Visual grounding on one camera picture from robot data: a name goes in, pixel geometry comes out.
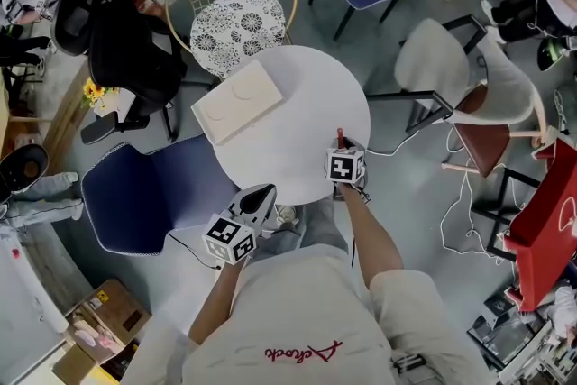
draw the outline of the white wall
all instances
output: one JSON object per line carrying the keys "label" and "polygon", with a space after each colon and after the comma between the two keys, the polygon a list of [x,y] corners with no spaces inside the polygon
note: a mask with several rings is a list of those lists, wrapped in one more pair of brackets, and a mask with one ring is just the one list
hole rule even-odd
{"label": "white wall", "polygon": [[40,320],[32,296],[23,286],[12,256],[0,245],[0,383],[9,384],[60,342]]}

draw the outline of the cardboard box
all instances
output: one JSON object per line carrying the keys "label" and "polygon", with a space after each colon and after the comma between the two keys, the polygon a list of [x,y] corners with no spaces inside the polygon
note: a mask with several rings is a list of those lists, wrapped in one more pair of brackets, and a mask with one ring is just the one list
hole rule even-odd
{"label": "cardboard box", "polygon": [[[97,365],[120,353],[150,318],[119,281],[108,280],[67,317],[65,337],[73,346],[52,372],[65,385],[79,385]],[[107,347],[102,337],[94,338],[96,333],[111,340]]]}
{"label": "cardboard box", "polygon": [[122,347],[129,344],[151,318],[118,280],[108,280],[82,304]]}
{"label": "cardboard box", "polygon": [[64,385],[80,385],[95,367],[96,361],[78,345],[74,345],[52,366],[52,373]]}

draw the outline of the red table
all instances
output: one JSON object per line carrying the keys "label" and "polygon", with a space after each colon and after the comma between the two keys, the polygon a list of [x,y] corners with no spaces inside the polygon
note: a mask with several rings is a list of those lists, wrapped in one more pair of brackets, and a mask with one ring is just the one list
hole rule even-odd
{"label": "red table", "polygon": [[557,140],[554,160],[527,206],[513,219],[507,249],[517,253],[519,290],[510,290],[521,311],[534,311],[577,248],[577,151]]}

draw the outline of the brown chair seat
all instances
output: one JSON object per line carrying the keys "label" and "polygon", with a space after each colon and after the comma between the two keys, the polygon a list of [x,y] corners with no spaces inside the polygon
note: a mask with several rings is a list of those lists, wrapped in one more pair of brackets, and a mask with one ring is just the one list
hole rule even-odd
{"label": "brown chair seat", "polygon": [[[459,111],[470,114],[479,109],[487,95],[487,87],[479,85],[457,106]],[[507,125],[455,124],[465,150],[483,177],[495,168],[510,140]]]}

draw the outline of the yellow flowers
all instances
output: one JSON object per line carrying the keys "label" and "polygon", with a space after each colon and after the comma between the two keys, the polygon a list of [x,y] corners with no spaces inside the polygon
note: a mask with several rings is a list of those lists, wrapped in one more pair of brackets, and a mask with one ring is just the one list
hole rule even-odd
{"label": "yellow flowers", "polygon": [[94,83],[92,78],[87,79],[87,83],[84,84],[82,87],[82,91],[84,92],[84,102],[85,104],[90,105],[90,107],[94,107],[95,104],[98,102],[100,98],[102,98],[108,92],[118,93],[118,87],[99,87],[97,84]]}

